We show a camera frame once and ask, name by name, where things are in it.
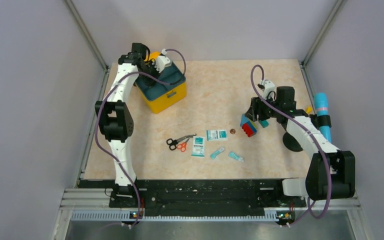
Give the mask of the teal divided plastic tray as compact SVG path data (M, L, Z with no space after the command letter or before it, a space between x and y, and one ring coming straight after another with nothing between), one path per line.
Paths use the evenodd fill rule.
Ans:
M169 93L173 91L176 87L184 84L186 82L186 77L183 75L181 70L172 63L171 66L165 68L158 78L161 82L168 84L175 83L174 85L164 85L159 82L155 82L149 79L146 76L140 75L136 80L135 84L141 93L144 95L145 99L152 102L157 98L168 94L169 98L173 95Z

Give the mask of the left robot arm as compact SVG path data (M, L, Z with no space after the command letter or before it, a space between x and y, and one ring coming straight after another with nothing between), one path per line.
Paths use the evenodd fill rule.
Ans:
M148 57L151 51L143 43L134 42L131 51L118 59L117 75L108 94L95 104L95 138L102 134L108 141L106 150L98 140L97 146L114 160L114 194L129 207L140 202L140 193L135 185L136 174L130 153L130 137L134 130L133 117L127 106L131 90L139 77L145 77L150 84L158 82L160 73Z

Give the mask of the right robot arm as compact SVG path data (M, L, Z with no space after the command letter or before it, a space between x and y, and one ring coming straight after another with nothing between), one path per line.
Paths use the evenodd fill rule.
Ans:
M282 187L273 192L279 206L287 206L294 197L312 200L346 199L355 195L355 155L340 150L316 126L317 115L296 107L291 86L257 86L262 96L253 97L245 116L253 122L270 118L284 128L283 144L291 151L304 151L310 158L306 177L285 178Z

